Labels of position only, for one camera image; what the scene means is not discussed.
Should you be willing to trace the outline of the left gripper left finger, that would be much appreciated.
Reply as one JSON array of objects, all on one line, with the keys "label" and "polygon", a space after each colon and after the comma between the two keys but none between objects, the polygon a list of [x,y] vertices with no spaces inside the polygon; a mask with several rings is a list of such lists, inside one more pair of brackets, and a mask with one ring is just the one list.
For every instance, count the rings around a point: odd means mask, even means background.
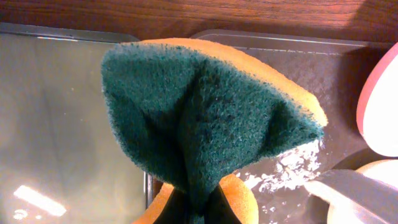
[{"label": "left gripper left finger", "polygon": [[186,195],[179,190],[173,190],[154,224],[186,224],[186,204]]}]

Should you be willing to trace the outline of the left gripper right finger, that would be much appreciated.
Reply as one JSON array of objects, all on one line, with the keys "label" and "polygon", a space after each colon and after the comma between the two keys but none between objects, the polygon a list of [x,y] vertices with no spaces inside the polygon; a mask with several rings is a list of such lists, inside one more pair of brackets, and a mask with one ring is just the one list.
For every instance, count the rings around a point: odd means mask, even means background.
[{"label": "left gripper right finger", "polygon": [[220,185],[210,194],[205,207],[205,224],[241,224]]}]

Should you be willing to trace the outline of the green and yellow sponge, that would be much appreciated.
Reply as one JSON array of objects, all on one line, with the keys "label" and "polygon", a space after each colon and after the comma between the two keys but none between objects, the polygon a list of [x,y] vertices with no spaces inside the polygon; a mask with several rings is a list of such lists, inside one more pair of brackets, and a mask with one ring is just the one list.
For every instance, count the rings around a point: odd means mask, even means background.
[{"label": "green and yellow sponge", "polygon": [[112,132],[145,172],[186,195],[203,223],[212,191],[235,170],[323,136],[317,98],[233,47],[199,39],[117,45],[101,64]]}]

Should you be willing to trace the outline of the light grey plate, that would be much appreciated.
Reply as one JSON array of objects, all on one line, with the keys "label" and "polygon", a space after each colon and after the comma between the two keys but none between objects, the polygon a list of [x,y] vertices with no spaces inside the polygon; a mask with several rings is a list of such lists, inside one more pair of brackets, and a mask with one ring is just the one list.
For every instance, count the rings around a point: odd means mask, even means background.
[{"label": "light grey plate", "polygon": [[397,223],[397,188],[354,170],[329,170],[304,184],[335,208],[347,209],[364,223]]}]

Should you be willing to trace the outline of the white plate yellow stain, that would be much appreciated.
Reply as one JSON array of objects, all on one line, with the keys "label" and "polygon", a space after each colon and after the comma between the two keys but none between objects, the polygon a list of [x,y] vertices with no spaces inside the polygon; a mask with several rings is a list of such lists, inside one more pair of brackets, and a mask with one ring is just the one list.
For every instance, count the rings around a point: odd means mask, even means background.
[{"label": "white plate yellow stain", "polygon": [[371,162],[360,167],[356,171],[366,177],[397,188],[397,159],[385,159]]}]

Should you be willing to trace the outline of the pink rimmed white plate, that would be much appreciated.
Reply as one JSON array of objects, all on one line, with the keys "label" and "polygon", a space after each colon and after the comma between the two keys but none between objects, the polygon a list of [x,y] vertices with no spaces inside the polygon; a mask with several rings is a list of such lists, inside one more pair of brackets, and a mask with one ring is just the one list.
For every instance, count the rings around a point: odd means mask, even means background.
[{"label": "pink rimmed white plate", "polygon": [[397,156],[397,44],[369,74],[359,96],[356,123],[374,152]]}]

